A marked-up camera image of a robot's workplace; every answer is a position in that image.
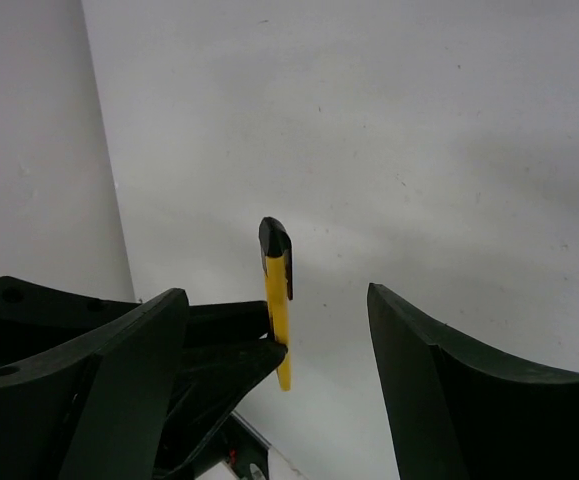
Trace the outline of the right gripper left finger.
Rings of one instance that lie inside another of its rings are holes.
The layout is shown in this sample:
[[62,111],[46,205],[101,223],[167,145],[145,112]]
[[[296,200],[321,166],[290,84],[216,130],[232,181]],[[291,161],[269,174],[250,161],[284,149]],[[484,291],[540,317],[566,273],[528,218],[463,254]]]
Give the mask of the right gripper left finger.
[[171,289],[71,337],[0,328],[0,479],[150,478],[188,308]]

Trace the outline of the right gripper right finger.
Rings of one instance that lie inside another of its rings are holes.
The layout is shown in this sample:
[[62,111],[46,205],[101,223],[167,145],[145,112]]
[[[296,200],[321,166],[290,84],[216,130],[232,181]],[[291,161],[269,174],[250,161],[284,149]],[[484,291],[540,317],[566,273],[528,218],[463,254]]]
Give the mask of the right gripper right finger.
[[403,479],[579,479],[579,372],[442,323],[381,284],[367,292]]

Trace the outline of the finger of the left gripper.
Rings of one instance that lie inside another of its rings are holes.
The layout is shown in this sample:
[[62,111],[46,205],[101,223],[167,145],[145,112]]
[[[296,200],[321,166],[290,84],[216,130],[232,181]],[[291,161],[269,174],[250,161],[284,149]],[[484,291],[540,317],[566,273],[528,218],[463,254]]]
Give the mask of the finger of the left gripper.
[[280,365],[286,352],[271,340],[185,350],[153,473],[193,475],[195,457],[240,401]]
[[185,330],[184,348],[255,341],[269,333],[265,301],[194,305]]

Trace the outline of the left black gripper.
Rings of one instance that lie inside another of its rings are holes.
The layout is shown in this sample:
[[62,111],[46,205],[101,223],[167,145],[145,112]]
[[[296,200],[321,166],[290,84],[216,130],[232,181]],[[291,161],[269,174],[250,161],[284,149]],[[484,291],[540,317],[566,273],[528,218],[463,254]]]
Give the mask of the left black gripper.
[[37,355],[137,308],[0,277],[0,367]]

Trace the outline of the yellow black utility knife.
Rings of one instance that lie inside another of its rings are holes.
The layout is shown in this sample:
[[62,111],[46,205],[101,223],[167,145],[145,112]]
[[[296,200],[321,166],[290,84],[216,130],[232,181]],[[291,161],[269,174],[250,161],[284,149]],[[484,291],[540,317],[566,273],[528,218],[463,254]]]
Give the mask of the yellow black utility knife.
[[274,340],[287,349],[284,360],[276,369],[280,388],[287,392],[292,386],[288,307],[293,300],[292,241],[284,225],[273,217],[261,220],[258,239],[271,332]]

